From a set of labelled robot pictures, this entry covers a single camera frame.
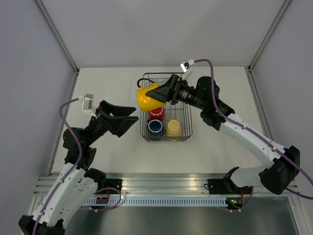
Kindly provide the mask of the yellow mug black handle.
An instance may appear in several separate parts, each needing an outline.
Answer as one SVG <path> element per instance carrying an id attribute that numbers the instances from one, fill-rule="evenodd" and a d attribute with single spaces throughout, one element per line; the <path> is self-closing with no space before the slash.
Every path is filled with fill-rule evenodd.
<path id="1" fill-rule="evenodd" d="M 145 84 L 144 80 L 149 81 L 150 86 L 147 87 L 142 86 Z M 156 89 L 159 86 L 160 85 L 158 83 L 155 83 L 153 80 L 148 78 L 141 78 L 137 80 L 138 90 L 136 91 L 136 99 L 142 111 L 147 112 L 164 106 L 164 103 L 146 95 L 147 92 Z"/>

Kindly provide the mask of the red mug black handle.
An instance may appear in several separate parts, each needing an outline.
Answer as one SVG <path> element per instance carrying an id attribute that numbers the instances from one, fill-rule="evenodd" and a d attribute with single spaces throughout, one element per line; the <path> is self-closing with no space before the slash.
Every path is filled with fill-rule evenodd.
<path id="1" fill-rule="evenodd" d="M 160 120 L 164 121 L 164 107 L 159 107 L 148 112 L 149 120 Z"/>

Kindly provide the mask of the pale yellow mug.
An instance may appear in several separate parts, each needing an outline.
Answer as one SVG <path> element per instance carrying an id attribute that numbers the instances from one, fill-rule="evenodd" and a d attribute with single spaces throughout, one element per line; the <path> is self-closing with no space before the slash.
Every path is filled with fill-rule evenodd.
<path id="1" fill-rule="evenodd" d="M 166 136 L 180 137 L 182 135 L 181 124 L 175 119 L 167 119 Z"/>

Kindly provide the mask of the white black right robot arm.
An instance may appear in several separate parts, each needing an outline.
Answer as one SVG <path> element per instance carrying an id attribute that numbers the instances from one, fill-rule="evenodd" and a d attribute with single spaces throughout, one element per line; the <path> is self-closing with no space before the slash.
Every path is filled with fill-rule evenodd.
<path id="1" fill-rule="evenodd" d="M 249 126 L 235 111 L 219 99 L 220 88 L 210 76 L 202 76 L 195 87 L 176 74 L 162 85 L 150 85 L 145 95 L 162 103 L 186 103 L 201 110 L 202 120 L 251 152 L 261 167 L 232 168 L 225 176 L 223 187 L 235 193 L 242 187 L 263 185 L 280 195 L 299 173 L 300 151 L 275 143 Z"/>

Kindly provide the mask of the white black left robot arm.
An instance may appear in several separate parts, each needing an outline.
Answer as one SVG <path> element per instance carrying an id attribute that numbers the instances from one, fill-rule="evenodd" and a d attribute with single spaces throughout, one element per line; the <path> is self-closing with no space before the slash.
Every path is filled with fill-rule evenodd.
<path id="1" fill-rule="evenodd" d="M 111 190 L 106 174 L 90 166 L 96 154 L 91 145 L 107 132 L 123 136 L 139 119 L 132 115 L 136 108 L 112 105 L 105 100 L 95 108 L 92 101 L 84 100 L 83 111 L 91 115 L 87 127 L 65 123 L 63 147 L 67 155 L 58 178 L 37 209 L 19 220 L 25 235 L 65 234 L 70 220 L 90 196 Z"/>

